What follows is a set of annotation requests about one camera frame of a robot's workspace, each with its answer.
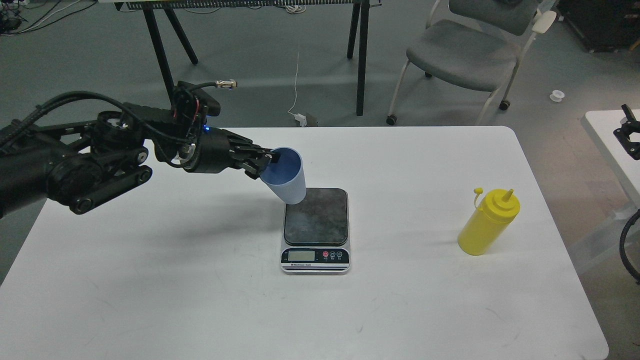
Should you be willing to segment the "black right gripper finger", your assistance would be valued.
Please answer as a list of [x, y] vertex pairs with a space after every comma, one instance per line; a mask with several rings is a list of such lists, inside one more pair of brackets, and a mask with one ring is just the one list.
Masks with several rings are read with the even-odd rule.
[[613, 131], [613, 135], [620, 143], [625, 152], [634, 160], [640, 159], [640, 142], [631, 141], [633, 133], [640, 132], [640, 122], [636, 119], [633, 110], [627, 105], [621, 105], [624, 118], [621, 121], [621, 127]]

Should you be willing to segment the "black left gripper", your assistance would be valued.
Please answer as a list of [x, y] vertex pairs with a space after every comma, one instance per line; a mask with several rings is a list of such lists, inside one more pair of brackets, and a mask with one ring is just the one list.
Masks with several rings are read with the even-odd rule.
[[199, 135], [195, 153], [186, 161], [188, 173], [218, 174], [227, 168], [243, 169], [247, 177], [256, 180], [270, 163], [281, 158], [274, 149], [256, 145], [247, 137], [226, 129], [209, 127]]

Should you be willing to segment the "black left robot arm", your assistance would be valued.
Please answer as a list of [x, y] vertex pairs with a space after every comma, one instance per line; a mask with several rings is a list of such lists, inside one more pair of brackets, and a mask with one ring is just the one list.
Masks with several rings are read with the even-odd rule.
[[[91, 91], [55, 96], [23, 120], [1, 130], [0, 208], [6, 216], [41, 199], [86, 214], [150, 180], [145, 164], [153, 143], [159, 162], [187, 173], [218, 174], [243, 170], [260, 178], [281, 155], [229, 130], [211, 127], [220, 103], [205, 91], [234, 89], [235, 80], [201, 84], [179, 81], [170, 90], [171, 107], [162, 109], [120, 102]], [[115, 107], [94, 120], [38, 126], [48, 113], [76, 101], [98, 100]]]

